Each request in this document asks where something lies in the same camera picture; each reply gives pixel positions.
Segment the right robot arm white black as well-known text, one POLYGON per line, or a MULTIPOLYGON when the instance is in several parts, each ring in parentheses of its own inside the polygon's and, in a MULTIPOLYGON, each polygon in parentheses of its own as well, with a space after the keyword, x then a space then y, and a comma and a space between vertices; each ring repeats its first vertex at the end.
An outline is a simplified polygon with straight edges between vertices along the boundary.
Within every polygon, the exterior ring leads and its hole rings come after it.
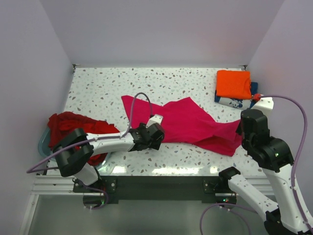
POLYGON ((297 183, 291 179, 294 160, 287 143, 270 136, 267 116, 256 109, 241 112, 237 131, 242 147, 266 175, 276 200, 262 194, 235 167, 219 173, 219 189, 239 194, 261 217, 270 235, 310 234, 313 217, 303 198, 296 200, 292 192, 297 183))

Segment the pink t shirt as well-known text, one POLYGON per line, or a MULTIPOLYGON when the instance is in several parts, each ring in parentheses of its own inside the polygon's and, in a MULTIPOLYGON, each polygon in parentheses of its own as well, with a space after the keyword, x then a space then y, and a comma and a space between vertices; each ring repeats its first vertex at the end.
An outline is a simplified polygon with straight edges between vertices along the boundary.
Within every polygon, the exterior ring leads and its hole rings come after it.
POLYGON ((164 143, 192 144, 227 156, 233 156, 241 145, 242 137, 236 133, 239 120, 216 122, 189 97, 163 106, 152 104, 152 109, 163 117, 164 143))

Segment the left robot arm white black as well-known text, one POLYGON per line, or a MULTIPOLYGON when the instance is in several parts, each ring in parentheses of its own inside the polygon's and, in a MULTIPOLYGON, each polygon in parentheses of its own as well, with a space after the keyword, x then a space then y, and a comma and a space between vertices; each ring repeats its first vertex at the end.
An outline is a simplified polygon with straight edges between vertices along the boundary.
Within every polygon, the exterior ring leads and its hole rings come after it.
POLYGON ((77 128, 53 148, 53 154, 61 176, 74 176, 86 189, 96 192, 101 188, 97 169, 88 161, 95 155, 113 152, 132 152, 146 149, 159 150, 165 131, 159 123, 114 134, 91 134, 77 128))

